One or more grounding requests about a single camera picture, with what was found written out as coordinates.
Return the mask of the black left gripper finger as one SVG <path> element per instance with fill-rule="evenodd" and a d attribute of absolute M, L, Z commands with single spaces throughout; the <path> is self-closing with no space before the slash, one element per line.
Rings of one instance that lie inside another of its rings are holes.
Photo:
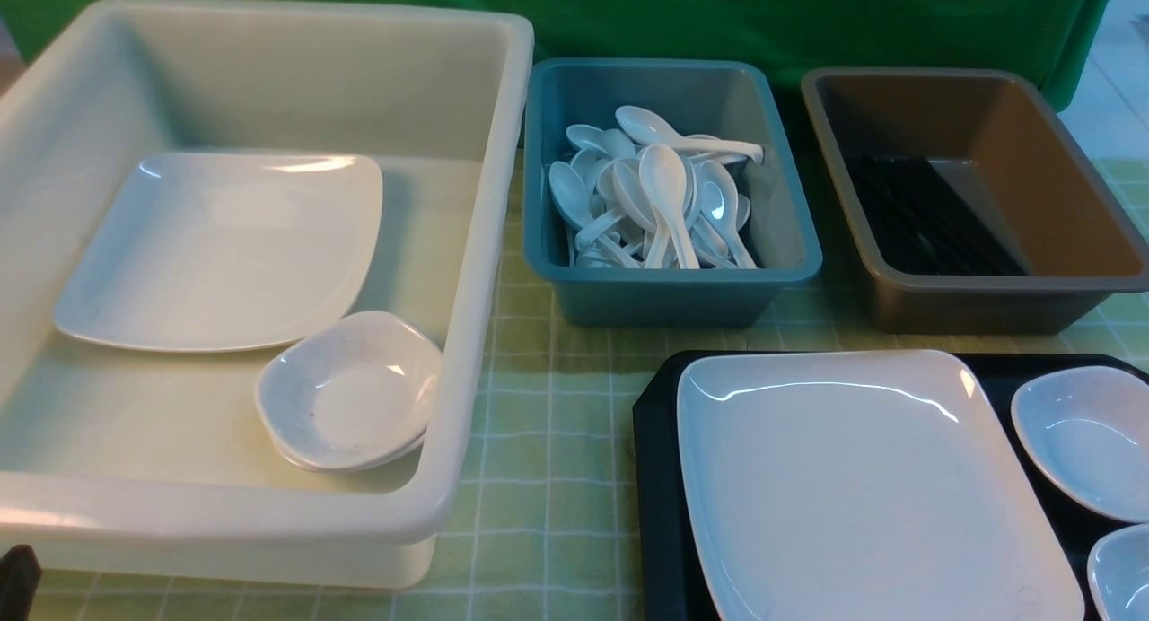
<path fill-rule="evenodd" d="M 13 545 L 1 560 L 1 620 L 28 620 L 44 568 L 31 545 Z"/>

